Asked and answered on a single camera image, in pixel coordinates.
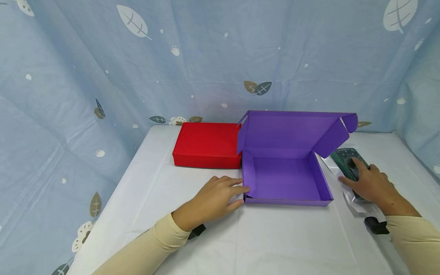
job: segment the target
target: fabric backdrop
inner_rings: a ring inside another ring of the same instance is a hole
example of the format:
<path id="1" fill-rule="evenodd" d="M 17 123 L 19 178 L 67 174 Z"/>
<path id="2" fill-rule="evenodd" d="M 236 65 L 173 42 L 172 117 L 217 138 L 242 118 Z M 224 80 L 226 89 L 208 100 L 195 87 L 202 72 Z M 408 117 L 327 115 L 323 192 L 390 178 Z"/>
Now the fabric backdrop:
<path id="1" fill-rule="evenodd" d="M 0 0 L 1 274 L 63 274 L 148 129 L 357 112 L 440 173 L 437 0 Z"/>

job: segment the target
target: digital multimeter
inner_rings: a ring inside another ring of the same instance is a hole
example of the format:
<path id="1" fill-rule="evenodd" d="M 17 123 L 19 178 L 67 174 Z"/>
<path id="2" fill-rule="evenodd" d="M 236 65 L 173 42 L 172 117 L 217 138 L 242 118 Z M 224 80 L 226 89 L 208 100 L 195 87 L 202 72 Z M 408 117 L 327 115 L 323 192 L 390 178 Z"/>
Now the digital multimeter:
<path id="1" fill-rule="evenodd" d="M 337 149 L 330 156 L 336 162 L 337 166 L 342 171 L 344 176 L 353 181 L 359 180 L 359 170 L 356 167 L 356 164 L 354 163 L 352 158 L 359 159 L 365 164 L 368 169 L 370 169 L 370 166 L 365 162 L 365 160 L 354 148 Z M 355 194 L 356 199 L 365 201 L 365 199 L 359 196 L 355 191 L 353 191 L 353 193 Z"/>

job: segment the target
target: long sleeve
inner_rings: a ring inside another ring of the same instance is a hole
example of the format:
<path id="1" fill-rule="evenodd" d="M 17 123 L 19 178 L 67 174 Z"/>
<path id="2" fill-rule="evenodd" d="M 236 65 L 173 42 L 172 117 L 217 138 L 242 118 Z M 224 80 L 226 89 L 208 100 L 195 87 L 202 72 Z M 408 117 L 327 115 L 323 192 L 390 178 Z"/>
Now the long sleeve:
<path id="1" fill-rule="evenodd" d="M 387 216 L 392 243 L 412 275 L 440 274 L 440 232 L 427 220 Z"/>
<path id="2" fill-rule="evenodd" d="M 189 234 L 176 225 L 170 213 L 124 246 L 92 275 L 151 275 L 169 254 L 186 243 Z"/>

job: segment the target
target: purple box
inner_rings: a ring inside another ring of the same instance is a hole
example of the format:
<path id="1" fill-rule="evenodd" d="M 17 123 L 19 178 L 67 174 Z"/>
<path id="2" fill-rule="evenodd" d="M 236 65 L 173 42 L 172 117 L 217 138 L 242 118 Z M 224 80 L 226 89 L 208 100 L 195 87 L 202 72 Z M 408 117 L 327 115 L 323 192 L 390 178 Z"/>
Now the purple box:
<path id="1" fill-rule="evenodd" d="M 327 206 L 333 196 L 315 153 L 328 157 L 357 121 L 355 113 L 247 111 L 237 145 L 245 202 Z"/>

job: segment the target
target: hand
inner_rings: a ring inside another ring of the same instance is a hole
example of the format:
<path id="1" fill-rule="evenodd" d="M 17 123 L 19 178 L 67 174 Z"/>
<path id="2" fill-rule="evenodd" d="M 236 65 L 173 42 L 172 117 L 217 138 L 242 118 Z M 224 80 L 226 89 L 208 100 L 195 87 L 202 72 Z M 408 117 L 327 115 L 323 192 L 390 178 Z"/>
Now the hand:
<path id="1" fill-rule="evenodd" d="M 394 188 L 385 173 L 381 173 L 376 165 L 371 164 L 370 170 L 362 161 L 353 158 L 359 170 L 359 181 L 346 177 L 339 180 L 353 189 L 362 198 L 374 202 L 386 216 L 420 216 L 417 210 Z"/>
<path id="2" fill-rule="evenodd" d="M 340 177 L 339 180 L 353 189 L 362 198 L 380 204 L 390 197 L 400 196 L 394 188 L 394 184 L 388 181 L 388 176 L 381 173 L 376 165 L 371 164 L 370 170 L 362 161 L 353 158 L 357 169 L 359 170 L 359 181 L 352 181 L 346 177 Z"/>
<path id="3" fill-rule="evenodd" d="M 202 223 L 206 223 L 238 209 L 244 200 L 229 203 L 238 194 L 249 192 L 249 187 L 235 186 L 243 179 L 228 176 L 212 177 L 197 195 L 172 213 L 174 222 L 183 231 L 190 232 Z"/>

